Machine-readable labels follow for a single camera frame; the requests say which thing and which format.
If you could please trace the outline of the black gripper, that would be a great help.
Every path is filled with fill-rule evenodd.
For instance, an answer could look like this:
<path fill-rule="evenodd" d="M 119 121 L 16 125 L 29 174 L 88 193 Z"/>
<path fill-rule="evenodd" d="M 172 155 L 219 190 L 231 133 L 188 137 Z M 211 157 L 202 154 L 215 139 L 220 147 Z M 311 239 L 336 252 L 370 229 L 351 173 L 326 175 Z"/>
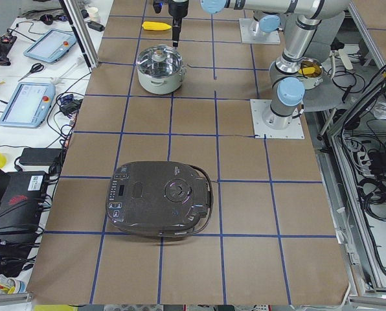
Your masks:
<path fill-rule="evenodd" d="M 178 48 L 181 33 L 182 18 L 188 14 L 189 0 L 168 0 L 168 13 L 173 17 L 172 21 L 172 46 Z"/>

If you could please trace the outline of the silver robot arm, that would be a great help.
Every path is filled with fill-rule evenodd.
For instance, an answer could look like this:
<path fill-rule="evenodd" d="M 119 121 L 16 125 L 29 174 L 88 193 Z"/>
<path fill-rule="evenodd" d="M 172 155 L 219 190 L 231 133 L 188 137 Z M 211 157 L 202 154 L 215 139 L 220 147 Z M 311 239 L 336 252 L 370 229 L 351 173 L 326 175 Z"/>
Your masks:
<path fill-rule="evenodd" d="M 201 7 L 210 14 L 225 8 L 254 10 L 269 13 L 295 14 L 297 19 L 291 38 L 270 67 L 269 76 L 273 99 L 262 113 L 264 124 L 275 130 L 288 127 L 295 108 L 302 102 L 305 88 L 296 77 L 302 58 L 318 25 L 324 19 L 337 16 L 347 8 L 348 1 L 202 1 Z"/>
<path fill-rule="evenodd" d="M 280 17 L 276 13 L 253 11 L 253 25 L 251 32 L 254 37 L 270 34 L 280 27 Z"/>

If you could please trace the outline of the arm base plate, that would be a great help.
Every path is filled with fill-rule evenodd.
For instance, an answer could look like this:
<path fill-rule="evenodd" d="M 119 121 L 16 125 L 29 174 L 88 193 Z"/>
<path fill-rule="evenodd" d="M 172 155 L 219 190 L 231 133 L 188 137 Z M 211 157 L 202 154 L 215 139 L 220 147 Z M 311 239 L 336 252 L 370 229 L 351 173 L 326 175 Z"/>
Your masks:
<path fill-rule="evenodd" d="M 254 136 L 261 139 L 304 139 L 302 122 L 297 108 L 287 117 L 271 111 L 271 100 L 251 99 Z"/>
<path fill-rule="evenodd" d="M 260 21 L 240 18 L 240 32 L 242 43 L 279 45 L 278 28 L 280 18 L 276 15 L 264 16 Z"/>

